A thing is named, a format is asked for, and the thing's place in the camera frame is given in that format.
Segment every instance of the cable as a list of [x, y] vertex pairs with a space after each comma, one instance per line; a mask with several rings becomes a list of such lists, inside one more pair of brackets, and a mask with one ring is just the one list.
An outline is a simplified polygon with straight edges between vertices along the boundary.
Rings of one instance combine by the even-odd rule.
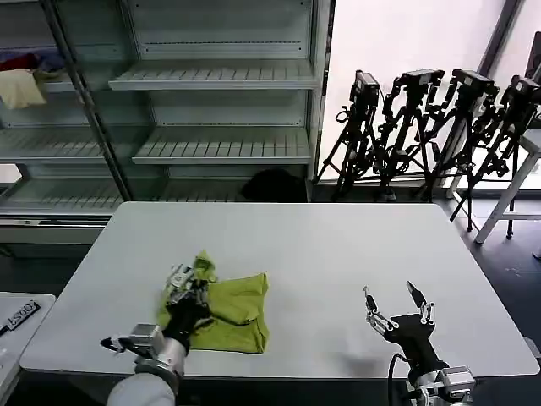
[[408, 362], [407, 358], [404, 357], [402, 354], [396, 353], [392, 356], [391, 363], [389, 364], [389, 375], [387, 376], [387, 402], [389, 406], [393, 406], [392, 403], [392, 375], [395, 370], [395, 364], [396, 359], [400, 358], [400, 360], [404, 362]]

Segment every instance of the metal post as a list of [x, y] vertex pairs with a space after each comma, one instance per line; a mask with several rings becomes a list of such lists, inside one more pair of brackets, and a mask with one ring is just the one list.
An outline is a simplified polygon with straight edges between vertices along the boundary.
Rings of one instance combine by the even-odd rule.
[[484, 51], [483, 58], [479, 64], [478, 73], [482, 76], [488, 76], [494, 66], [494, 62], [500, 54], [501, 48], [505, 39], [509, 35], [509, 30], [518, 13], [518, 10], [524, 3], [524, 0], [505, 0], [504, 6], [501, 9], [498, 22], [492, 31], [489, 44]]

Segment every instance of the black camera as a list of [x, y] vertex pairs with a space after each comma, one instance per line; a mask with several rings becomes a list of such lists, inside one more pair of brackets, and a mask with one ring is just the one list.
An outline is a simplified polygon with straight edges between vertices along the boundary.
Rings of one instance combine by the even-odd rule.
[[400, 86], [416, 86], [428, 84], [439, 85], [441, 82], [441, 78], [443, 78], [444, 74], [445, 72], [441, 69], [413, 70], [412, 72], [406, 72], [405, 74], [402, 74], [398, 81], [400, 83]]
[[474, 91], [486, 92], [490, 94], [494, 88], [493, 80], [485, 78], [473, 70], [464, 70], [459, 68], [453, 69], [453, 76], [458, 82], [470, 87]]
[[356, 107], [362, 102], [367, 107], [377, 107], [380, 84], [374, 76], [362, 70], [355, 71], [355, 81], [349, 93], [349, 101]]

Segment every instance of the gray floor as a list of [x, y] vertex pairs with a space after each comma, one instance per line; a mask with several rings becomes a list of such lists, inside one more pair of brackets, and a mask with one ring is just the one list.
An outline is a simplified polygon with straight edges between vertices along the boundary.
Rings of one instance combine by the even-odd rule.
[[[370, 201], [370, 198], [359, 197], [353, 200]], [[452, 208], [449, 201], [441, 200], [439, 204], [446, 211]], [[488, 216], [494, 204], [495, 200], [475, 200], [473, 209], [480, 222]], [[519, 208], [541, 211], [541, 201], [522, 200]], [[516, 222], [516, 232], [511, 240], [505, 238], [506, 223], [500, 222], [483, 246], [473, 242], [474, 233], [466, 233], [464, 225], [465, 218], [461, 214], [456, 221], [457, 231], [462, 235], [519, 330], [541, 348], [541, 263], [532, 257], [532, 251], [541, 245], [541, 222]], [[5, 250], [6, 247], [0, 248], [7, 251], [6, 254], [17, 256], [0, 257], [0, 290], [59, 295], [89, 247], [7, 247], [13, 253]], [[223, 382], [191, 382], [186, 387], [186, 391], [190, 393], [186, 403], [293, 405], [310, 399], [311, 403], [317, 404], [386, 404], [385, 384], [374, 386], [374, 383], [370, 383], [370, 390], [367, 390], [365, 384], [351, 382], [316, 386], [282, 384], [280, 390], [273, 385], [253, 382], [239, 382], [225, 387], [223, 385]], [[53, 400], [58, 397], [62, 400], [71, 399], [74, 404], [94, 404], [62, 379], [28, 375], [8, 405], [29, 404], [44, 398]], [[540, 402], [541, 376], [500, 378], [483, 383], [475, 391], [476, 406]]]

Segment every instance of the yellow-green cloth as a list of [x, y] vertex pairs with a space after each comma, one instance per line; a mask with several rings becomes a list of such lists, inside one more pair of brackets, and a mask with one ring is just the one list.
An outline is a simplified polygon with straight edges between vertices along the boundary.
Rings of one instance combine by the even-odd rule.
[[[266, 275], [260, 273], [217, 283], [214, 264], [204, 251], [195, 258], [194, 268], [197, 278], [209, 281], [212, 323], [203, 323], [195, 331], [191, 337], [192, 348], [262, 354], [269, 337], [263, 316], [268, 289]], [[161, 326], [165, 326], [169, 319], [164, 297], [158, 314]]]

